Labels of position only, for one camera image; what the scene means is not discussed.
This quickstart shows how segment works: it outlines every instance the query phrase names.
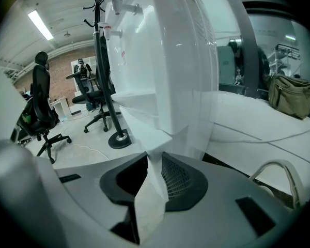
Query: white desk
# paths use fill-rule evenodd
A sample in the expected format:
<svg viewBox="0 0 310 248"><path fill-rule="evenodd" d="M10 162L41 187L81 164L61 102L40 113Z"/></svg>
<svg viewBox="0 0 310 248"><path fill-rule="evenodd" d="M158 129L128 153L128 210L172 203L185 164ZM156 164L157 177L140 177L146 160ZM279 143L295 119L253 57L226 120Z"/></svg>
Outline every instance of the white desk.
<svg viewBox="0 0 310 248"><path fill-rule="evenodd" d="M63 122L67 119L73 119L71 111L68 107L68 103L65 97L62 97L55 102L51 103L51 106L55 108L55 111L58 114L58 119Z"/></svg>

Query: office chair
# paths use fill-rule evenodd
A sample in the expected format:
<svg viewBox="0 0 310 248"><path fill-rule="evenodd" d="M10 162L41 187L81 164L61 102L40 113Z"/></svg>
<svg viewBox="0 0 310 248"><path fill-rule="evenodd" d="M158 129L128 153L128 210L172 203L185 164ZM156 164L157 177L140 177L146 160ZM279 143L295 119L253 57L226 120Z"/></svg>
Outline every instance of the office chair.
<svg viewBox="0 0 310 248"><path fill-rule="evenodd" d="M111 93L113 94L114 87L110 81L110 66L109 66L107 46L106 46L104 36L101 37L101 47L103 47L102 58L103 58L103 65L105 68L105 75L106 75L107 83L109 84ZM74 103L74 104L91 103L93 107L95 107L96 103L100 104L99 114L97 116L95 116L94 119L85 126L84 132L87 133L88 132L87 127L89 127L93 123L99 121L100 119L103 119L103 124L104 124L103 131L107 132L108 127L107 127L106 117L110 116L110 113L108 111L104 112L103 108L102 108L102 106L105 103L105 100L104 100L104 95L103 95L103 92L102 92L101 86L100 86L100 72L99 72L98 68L96 69L96 76L94 79L81 79L81 73L80 72L73 73L73 74L66 77L66 79L72 79L72 78L75 78L77 85L78 85L78 88L79 88L80 92L82 93L81 96L73 98L72 103ZM85 89L85 86L82 82L83 80L87 80L89 82L92 80L95 80L98 91L88 92L87 89Z"/></svg>
<svg viewBox="0 0 310 248"><path fill-rule="evenodd" d="M38 141L41 141L41 136L45 140L44 145L41 147L37 156L40 156L45 150L47 150L48 157L51 163L55 161L51 156L51 148L54 143L62 140L67 140L71 143L69 136L62 136L62 134L56 135L48 139L49 130L54 128L58 123L58 116L54 110L48 104L49 90L50 90L50 74L48 72L48 55L46 52L39 52L35 57L35 63L37 64L33 69L33 83L32 83L32 99L28 101L28 105L32 105L31 111L32 121L27 124L22 117L18 120L18 125L22 128L19 133L18 140L21 141L27 136L36 137Z"/></svg>

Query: white floor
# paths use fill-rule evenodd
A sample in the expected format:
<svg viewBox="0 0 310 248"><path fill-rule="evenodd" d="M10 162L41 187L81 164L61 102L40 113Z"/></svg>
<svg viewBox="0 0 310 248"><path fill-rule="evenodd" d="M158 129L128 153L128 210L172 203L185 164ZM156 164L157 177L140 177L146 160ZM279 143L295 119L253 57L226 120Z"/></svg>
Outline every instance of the white floor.
<svg viewBox="0 0 310 248"><path fill-rule="evenodd" d="M88 127L88 133L84 133L84 126L88 124L98 112L99 110L93 112L83 111L83 113L75 115L74 120L66 120L50 130L49 138L61 133L63 136L70 136L72 139L71 144L68 144L66 140L53 144L51 152L52 158L55 160L53 164L55 169L104 162L141 151L135 144L118 150L112 149L108 145L108 139L116 132L110 117L107 117L108 132L103 131L103 121L100 119L98 122ZM118 120L123 129L127 127L122 116L118 115ZM40 142L35 139L25 147L36 156L43 144L43 139ZM79 146L89 147L92 150L81 148L77 144ZM44 151L41 156L48 158L47 151Z"/></svg>

